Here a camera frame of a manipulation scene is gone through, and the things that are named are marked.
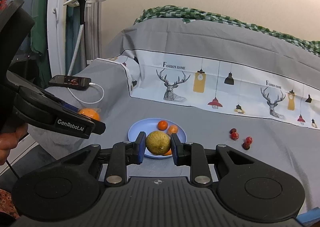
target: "orange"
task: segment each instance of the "orange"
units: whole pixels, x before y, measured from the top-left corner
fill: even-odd
[[[165,153],[163,156],[170,156],[170,155],[172,155],[171,149],[167,153]]]
[[[158,129],[159,130],[166,130],[168,127],[168,122],[166,122],[165,120],[160,120],[158,123]]]
[[[83,114],[89,118],[100,121],[100,115],[94,109],[84,108],[84,109],[80,110],[78,113]]]
[[[172,133],[177,133],[178,132],[178,126],[177,125],[171,125],[169,128],[168,128],[168,131],[167,131],[167,134],[169,136],[171,136]]]

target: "deer print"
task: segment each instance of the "deer print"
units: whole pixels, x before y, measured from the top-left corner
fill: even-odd
[[[184,72],[182,72],[183,73],[182,80],[180,80],[180,77],[178,76],[178,80],[174,84],[169,84],[169,82],[167,80],[167,75],[165,75],[164,78],[162,76],[163,71],[164,71],[164,69],[160,73],[158,73],[158,70],[157,70],[157,75],[158,75],[159,79],[162,80],[164,82],[165,87],[167,87],[167,90],[164,93],[163,99],[168,100],[168,101],[176,101],[176,102],[186,101],[187,100],[186,98],[180,97],[179,95],[173,93],[173,89],[177,88],[179,86],[179,84],[186,82],[190,78],[190,75],[188,78],[186,78],[186,75],[184,74]]]
[[[285,95],[283,96],[283,93],[281,91],[281,94],[282,94],[281,98],[279,99],[279,95],[278,95],[278,98],[275,100],[275,102],[271,103],[270,98],[269,98],[269,93],[266,96],[266,89],[267,88],[265,88],[263,90],[263,92],[262,92],[262,88],[260,88],[260,90],[261,90],[262,96],[267,100],[267,104],[269,105],[269,108],[270,108],[270,115],[272,115],[273,117],[279,118],[279,119],[285,119],[285,117],[283,115],[280,115],[277,112],[275,112],[275,107],[278,106],[278,102],[283,101],[285,99]]]

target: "smartphone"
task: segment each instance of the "smartphone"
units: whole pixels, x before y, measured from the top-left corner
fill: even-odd
[[[90,78],[56,75],[49,81],[49,85],[77,90],[86,90],[89,87],[90,82]]]

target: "circular pad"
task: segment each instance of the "circular pad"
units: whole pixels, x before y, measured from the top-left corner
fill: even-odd
[[[59,221],[88,210],[99,193],[94,177],[68,165],[23,176],[13,187],[12,201],[19,214],[40,221]]]
[[[282,186],[277,181],[266,177],[250,179],[244,187],[247,193],[260,199],[272,199],[282,192]]]
[[[261,223],[294,217],[304,201],[297,179],[262,163],[234,166],[219,181],[217,195],[238,217]]]
[[[35,192],[42,198],[56,199],[67,195],[72,188],[72,183],[65,178],[49,177],[40,180],[35,186]]]

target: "screw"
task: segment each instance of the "screw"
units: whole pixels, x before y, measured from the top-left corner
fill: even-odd
[[[106,180],[110,184],[118,184],[122,181],[122,177],[118,175],[111,175],[111,176],[108,176]]]
[[[210,178],[205,175],[199,175],[195,177],[195,181],[199,184],[207,184],[210,182]]]

